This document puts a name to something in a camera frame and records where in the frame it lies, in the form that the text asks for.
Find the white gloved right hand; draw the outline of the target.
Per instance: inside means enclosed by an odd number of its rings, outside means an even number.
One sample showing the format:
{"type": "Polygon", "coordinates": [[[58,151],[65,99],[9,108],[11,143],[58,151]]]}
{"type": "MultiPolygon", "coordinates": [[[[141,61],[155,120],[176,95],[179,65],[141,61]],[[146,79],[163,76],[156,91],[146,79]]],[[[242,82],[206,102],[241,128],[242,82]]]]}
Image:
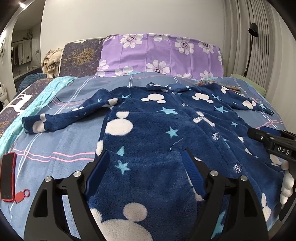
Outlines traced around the white gloved right hand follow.
{"type": "Polygon", "coordinates": [[[288,161],[284,160],[281,163],[281,169],[285,171],[285,174],[281,185],[280,203],[281,205],[285,205],[288,198],[290,198],[293,194],[293,186],[295,180],[292,174],[290,173],[290,166],[288,161]]]}

